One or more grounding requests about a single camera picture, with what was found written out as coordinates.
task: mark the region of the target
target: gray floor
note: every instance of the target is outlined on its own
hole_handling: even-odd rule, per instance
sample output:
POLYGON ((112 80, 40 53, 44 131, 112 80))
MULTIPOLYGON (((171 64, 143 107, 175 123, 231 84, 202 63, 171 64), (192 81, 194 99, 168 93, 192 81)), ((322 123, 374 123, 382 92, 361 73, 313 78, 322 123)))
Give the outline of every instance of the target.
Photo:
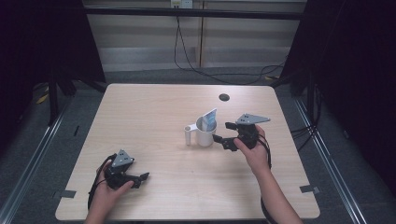
MULTIPOLYGON (((252 68, 211 68, 208 73, 249 73, 258 74, 260 67, 252 68)), ((172 84, 223 84, 211 77, 203 77, 193 72, 179 69, 152 70, 136 72, 106 73, 107 84, 120 83, 172 83, 172 84)), ((218 76, 232 83, 246 83, 255 80, 251 76, 218 76)), ((270 81, 261 78, 252 85, 266 85, 270 81)), ((91 127, 96 110, 103 94, 90 89, 82 83, 76 83, 78 92, 68 98, 60 95, 60 106, 70 105, 64 113, 58 132, 52 139, 44 160, 34 175, 33 181, 19 204, 12 223, 62 223, 55 217, 59 199, 53 198, 56 191, 65 188, 73 170, 79 151, 91 127)), ((35 92, 35 99, 43 90, 35 92)), ((276 88, 276 94, 281 104, 285 118, 291 130, 304 127, 296 104, 289 93, 288 85, 276 88)), ((29 162, 41 137, 47 130, 49 119, 49 102, 35 104, 35 99, 29 106, 21 123, 21 130, 12 141, 5 157, 0 160, 0 205, 3 206, 7 197, 15 189, 17 182, 29 162)), ((357 146, 345 139, 343 129, 336 118, 322 108, 322 116, 318 129, 332 153, 332 158, 343 175, 351 193, 359 203, 359 207, 367 223, 396 223, 396 200, 390 194, 378 175, 361 157, 357 146)), ((299 147, 308 134, 295 139, 299 147)), ((308 179, 312 186, 318 187, 316 194, 320 208, 320 216, 304 223, 353 223, 340 197, 337 188, 331 180, 322 158, 312 141, 309 141, 300 152, 308 179)), ((261 223, 260 221, 211 221, 210 223, 261 223)))

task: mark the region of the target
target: wire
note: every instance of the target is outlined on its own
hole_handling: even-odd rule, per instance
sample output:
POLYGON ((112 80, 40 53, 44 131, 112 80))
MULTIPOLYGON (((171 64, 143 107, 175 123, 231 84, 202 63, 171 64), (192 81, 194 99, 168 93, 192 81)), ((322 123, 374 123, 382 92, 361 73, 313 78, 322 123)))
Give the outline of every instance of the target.
POLYGON ((105 179, 104 179, 104 180, 101 180, 99 183, 96 183, 96 182, 98 181, 98 178, 99 178, 100 173, 102 172, 102 170, 103 170, 103 168, 105 167, 106 163, 107 163, 108 161, 110 161, 110 160, 114 160, 116 157, 117 157, 117 154, 113 154, 113 155, 111 155, 111 156, 108 156, 108 157, 103 161, 102 165, 99 167, 98 172, 96 173, 96 177, 95 177, 95 179, 93 180, 93 184, 92 184, 92 187, 91 187, 91 191, 89 192, 90 196, 89 196, 89 198, 88 198, 88 210, 89 210, 90 207, 91 207, 91 202, 92 202, 92 200, 93 200, 93 195, 95 194, 95 191, 96 191, 97 186, 99 185, 99 183, 105 181, 105 179))
POLYGON ((283 63, 277 64, 277 65, 268 65, 268 66, 264 66, 264 68, 263 68, 263 69, 260 71, 260 73, 258 73, 258 74, 241 74, 241 73, 233 73, 233 74, 212 74, 212 75, 210 75, 210 74, 207 74, 207 73, 205 73, 205 72, 198 71, 198 70, 196 70, 196 69, 191 65, 189 56, 187 55, 187 51, 186 51, 186 46, 185 46, 185 43, 184 43, 183 34, 181 33, 181 29, 180 29, 180 20, 179 20, 179 17, 177 17, 177 34, 176 34, 176 41, 175 41, 175 48, 174 48, 174 62, 175 62, 175 65, 176 65, 179 69, 181 69, 181 70, 183 70, 183 71, 195 72, 195 73, 197 73, 197 74, 199 74, 199 75, 201 75, 201 76, 210 77, 210 78, 215 79, 216 81, 223 82, 223 83, 226 83, 226 84, 231 84, 231 85, 250 85, 250 84, 254 84, 254 83, 260 81, 260 80, 262 79, 262 76, 263 76, 263 75, 267 75, 267 74, 270 74, 270 73, 274 72, 276 69, 283 67, 283 64, 285 63, 285 62, 283 62, 283 63), (183 67, 181 67, 181 66, 177 63, 176 55, 177 55, 177 42, 178 42, 178 36, 179 36, 179 35, 180 35, 181 43, 182 43, 182 45, 183 45, 184 54, 185 54, 185 57, 186 57, 186 59, 187 59, 187 62, 188 62, 188 64, 189 64, 189 67, 190 67, 190 68, 183 68, 183 67), (270 71, 264 72, 265 69, 270 68, 270 67, 274 67, 274 68, 271 69, 270 71), (235 82, 229 82, 229 81, 222 80, 222 79, 220 79, 220 78, 217 78, 217 76, 251 76, 251 77, 256 77, 256 78, 255 78, 254 80, 252 80, 252 81, 249 81, 249 82, 235 83, 235 82))
POLYGON ((265 218, 267 218, 266 223, 276 224, 276 221, 274 220, 273 217, 271 217, 270 213, 268 212, 267 208, 265 207, 262 197, 260 197, 260 204, 262 206, 262 212, 264 213, 265 218))
POLYGON ((267 161, 268 161, 268 166, 270 167, 270 169, 272 168, 272 163, 271 163, 271 150, 270 147, 268 145, 267 140, 264 138, 264 141, 262 141, 260 138, 257 139, 257 141, 260 142, 260 144, 262 144, 262 146, 265 148, 265 150, 267 151, 267 161))
POLYGON ((318 123, 319 123, 319 119, 321 116, 321 104, 322 104, 322 98, 323 98, 318 90, 318 86, 315 87, 315 96, 316 96, 315 100, 316 100, 316 104, 317 104, 317 117, 315 118, 313 123, 305 128, 291 131, 292 133, 297 133, 293 136, 294 140, 299 137, 304 136, 306 134, 306 132, 308 132, 308 131, 310 132, 308 138, 297 149, 298 152, 300 152, 303 149, 303 147, 309 142, 309 140, 314 136, 315 132, 318 130, 318 123))
POLYGON ((99 181, 99 182, 96 184, 96 187, 98 187, 102 182, 105 182, 105 181, 107 181, 108 179, 109 179, 109 178, 105 178, 105 179, 99 181))

